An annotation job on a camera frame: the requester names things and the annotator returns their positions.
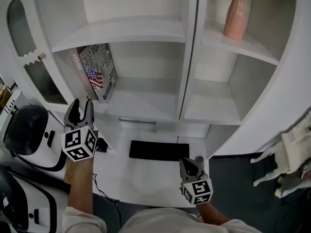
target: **book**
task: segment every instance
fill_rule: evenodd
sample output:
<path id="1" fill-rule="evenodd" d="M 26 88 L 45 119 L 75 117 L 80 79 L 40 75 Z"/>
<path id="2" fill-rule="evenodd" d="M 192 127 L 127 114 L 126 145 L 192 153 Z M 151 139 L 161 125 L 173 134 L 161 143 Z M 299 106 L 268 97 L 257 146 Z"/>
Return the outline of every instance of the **book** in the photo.
<path id="1" fill-rule="evenodd" d="M 79 48 L 73 48 L 73 49 L 69 49 L 69 53 L 71 56 L 71 59 L 73 61 L 74 66 L 76 67 L 77 73 L 79 75 L 79 78 L 84 86 L 84 88 L 86 89 L 86 92 L 88 94 L 88 97 L 91 100 L 98 100 L 97 95 L 95 94 L 95 91 L 93 90 L 93 87 L 88 79 L 88 76 L 86 75 L 86 72 L 82 66 L 81 63 L 81 59 L 79 54 L 82 52 L 82 50 L 85 47 L 79 47 Z"/>
<path id="2" fill-rule="evenodd" d="M 117 81 L 116 69 L 110 55 L 109 44 L 87 46 L 80 53 L 82 66 L 101 103 L 109 103 Z"/>

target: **black keyboard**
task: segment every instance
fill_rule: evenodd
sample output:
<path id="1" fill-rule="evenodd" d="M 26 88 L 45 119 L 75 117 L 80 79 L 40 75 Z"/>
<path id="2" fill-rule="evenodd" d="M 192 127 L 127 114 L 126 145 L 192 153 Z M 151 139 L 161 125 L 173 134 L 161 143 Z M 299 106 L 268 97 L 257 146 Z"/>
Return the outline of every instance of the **black keyboard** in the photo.
<path id="1" fill-rule="evenodd" d="M 179 161 L 182 157 L 189 158 L 189 144 L 142 141 L 132 141 L 131 143 L 130 158 Z"/>

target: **scalloped white trim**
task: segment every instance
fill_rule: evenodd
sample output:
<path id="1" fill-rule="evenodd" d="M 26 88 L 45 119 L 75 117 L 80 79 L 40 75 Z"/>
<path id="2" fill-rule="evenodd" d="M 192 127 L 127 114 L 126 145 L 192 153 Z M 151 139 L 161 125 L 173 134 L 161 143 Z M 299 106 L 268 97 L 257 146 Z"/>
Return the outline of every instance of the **scalloped white trim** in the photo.
<path id="1" fill-rule="evenodd" d="M 35 63 L 38 61 L 39 51 L 35 49 L 33 52 L 29 52 L 28 54 L 24 54 L 18 58 L 19 63 L 22 66 L 29 65 L 30 63 Z"/>

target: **glass pane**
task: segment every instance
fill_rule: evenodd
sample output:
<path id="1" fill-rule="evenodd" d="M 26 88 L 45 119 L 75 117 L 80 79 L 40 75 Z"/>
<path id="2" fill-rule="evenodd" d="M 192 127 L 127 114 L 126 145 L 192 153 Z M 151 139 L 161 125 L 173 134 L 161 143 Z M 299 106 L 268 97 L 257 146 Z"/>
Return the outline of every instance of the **glass pane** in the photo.
<path id="1" fill-rule="evenodd" d="M 36 61 L 35 63 L 30 63 L 25 65 L 25 69 L 47 102 L 67 104 L 43 62 Z"/>
<path id="2" fill-rule="evenodd" d="M 19 56 L 33 52 L 36 47 L 30 33 L 24 6 L 20 0 L 13 0 L 9 6 L 7 22 L 11 38 Z"/>

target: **shirt sleeve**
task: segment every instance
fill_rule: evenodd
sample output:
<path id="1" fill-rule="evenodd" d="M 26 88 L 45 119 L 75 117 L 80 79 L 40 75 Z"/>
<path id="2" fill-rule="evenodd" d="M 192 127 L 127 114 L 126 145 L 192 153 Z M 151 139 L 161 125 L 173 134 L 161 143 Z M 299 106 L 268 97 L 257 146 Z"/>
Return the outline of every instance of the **shirt sleeve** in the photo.
<path id="1" fill-rule="evenodd" d="M 226 228 L 229 233 L 261 233 L 255 228 L 248 226 L 241 220 L 233 219 L 221 225 Z"/>
<path id="2" fill-rule="evenodd" d="M 97 216 L 67 207 L 63 214 L 63 233 L 107 233 L 105 222 Z"/>

